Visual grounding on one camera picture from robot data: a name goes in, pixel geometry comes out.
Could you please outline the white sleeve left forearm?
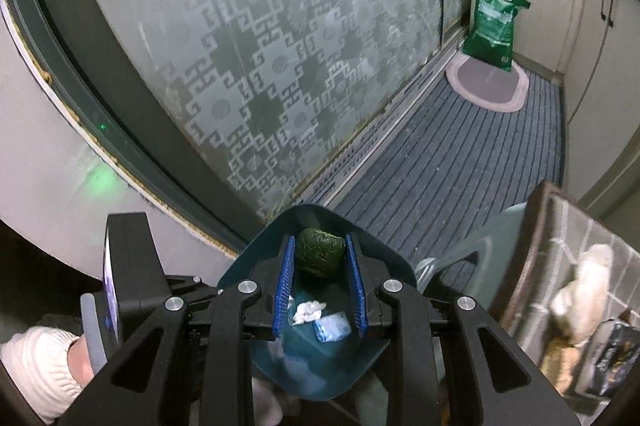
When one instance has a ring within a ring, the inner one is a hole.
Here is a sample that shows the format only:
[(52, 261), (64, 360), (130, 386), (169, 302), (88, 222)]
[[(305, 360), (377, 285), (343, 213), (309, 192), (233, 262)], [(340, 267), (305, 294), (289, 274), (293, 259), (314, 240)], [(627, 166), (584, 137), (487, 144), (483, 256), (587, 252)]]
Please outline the white sleeve left forearm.
[(84, 389), (70, 368), (80, 337), (59, 328), (33, 326), (1, 345), (1, 362), (36, 415), (52, 425)]

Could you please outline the left hand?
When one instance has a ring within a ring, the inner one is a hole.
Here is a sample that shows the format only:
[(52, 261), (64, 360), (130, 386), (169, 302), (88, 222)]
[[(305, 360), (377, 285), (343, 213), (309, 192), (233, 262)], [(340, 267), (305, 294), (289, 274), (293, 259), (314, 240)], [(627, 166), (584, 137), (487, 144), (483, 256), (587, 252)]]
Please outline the left hand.
[(67, 351), (67, 364), (70, 375), (76, 383), (82, 388), (88, 386), (94, 377), (94, 372), (85, 335), (81, 335), (70, 345)]

